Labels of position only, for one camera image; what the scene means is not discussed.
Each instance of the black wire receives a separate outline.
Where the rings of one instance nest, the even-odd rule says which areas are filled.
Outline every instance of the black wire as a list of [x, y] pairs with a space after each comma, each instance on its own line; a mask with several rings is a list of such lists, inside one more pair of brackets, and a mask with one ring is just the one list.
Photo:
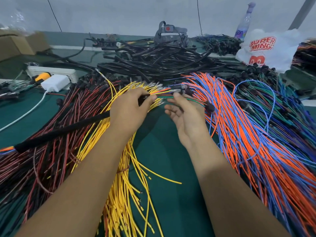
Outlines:
[[54, 17], [55, 17], [55, 20], [56, 20], [56, 22], [57, 22], [57, 24], [58, 24], [58, 26], [59, 26], [60, 31], [63, 32], [63, 31], [61, 30], [60, 25], [59, 25], [59, 23], [58, 23], [58, 20], [57, 20], [57, 18], [56, 18], [56, 16], [55, 16], [55, 13], [54, 13], [54, 11], [53, 11], [53, 8], [52, 8], [52, 6], [51, 6], [51, 3], [49, 2], [49, 0], [47, 0], [47, 1], [48, 1], [48, 3], [49, 3], [49, 6], [51, 7], [51, 10], [52, 10], [53, 15], [54, 15]]
[[200, 21], [200, 12], [199, 12], [199, 10], [198, 10], [198, 0], [197, 0], [197, 13], [198, 13], [198, 21], [199, 21], [199, 23], [200, 23], [201, 35], [203, 36], [202, 27], [201, 27], [201, 21]]

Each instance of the plastic bottle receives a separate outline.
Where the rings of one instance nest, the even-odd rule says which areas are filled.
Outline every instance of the plastic bottle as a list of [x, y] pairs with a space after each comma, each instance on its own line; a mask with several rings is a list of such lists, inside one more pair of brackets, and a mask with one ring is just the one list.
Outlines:
[[236, 33], [235, 33], [235, 37], [239, 38], [240, 40], [244, 40], [246, 33], [248, 31], [248, 28], [250, 26], [250, 22], [251, 22], [251, 13], [253, 8], [256, 6], [255, 2], [251, 2], [248, 4], [248, 10], [246, 15], [242, 18], [242, 20], [240, 21]]

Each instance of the table surface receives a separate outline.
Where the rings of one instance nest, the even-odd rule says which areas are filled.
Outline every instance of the table surface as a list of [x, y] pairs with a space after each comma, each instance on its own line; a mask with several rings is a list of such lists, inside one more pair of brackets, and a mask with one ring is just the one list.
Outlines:
[[[81, 46], [83, 39], [89, 37], [84, 33], [49, 33], [47, 39], [51, 45], [59, 46]], [[125, 40], [135, 40], [147, 37], [124, 36]], [[76, 49], [57, 49], [55, 54], [66, 56], [76, 53]], [[18, 56], [0, 62], [0, 78], [14, 79], [25, 62], [40, 62], [50, 60], [44, 56]], [[102, 52], [83, 51], [75, 56], [73, 60], [96, 66], [99, 62], [104, 62]], [[83, 71], [77, 72], [78, 76], [84, 75]], [[292, 70], [286, 73], [293, 83], [300, 88], [306, 89], [315, 87], [316, 82], [310, 78], [304, 78], [304, 73]], [[19, 101], [0, 103], [0, 127], [7, 125], [12, 120], [17, 119], [31, 107], [33, 107], [42, 97], [43, 93], [39, 89], [27, 91]], [[47, 95], [41, 105], [20, 120], [0, 133], [0, 148], [17, 144], [34, 132], [39, 130], [58, 110], [56, 99], [60, 96]], [[316, 116], [316, 109], [309, 109]], [[182, 185], [171, 183], [160, 179], [155, 175], [148, 181], [151, 198], [160, 220], [164, 236], [214, 236], [210, 219], [207, 214], [204, 199], [201, 193], [198, 180], [193, 169], [190, 157], [181, 145], [174, 123], [164, 114], [163, 107], [152, 110], [143, 125], [137, 131], [134, 141], [134, 148], [137, 158], [146, 167], [160, 175], [182, 182]], [[130, 181], [136, 187], [141, 187], [138, 177], [130, 169]], [[147, 203], [145, 194], [141, 194], [140, 199], [143, 205]], [[144, 221], [140, 217], [136, 208], [133, 209], [136, 223], [142, 229]], [[149, 221], [159, 235], [159, 230], [152, 211]]]

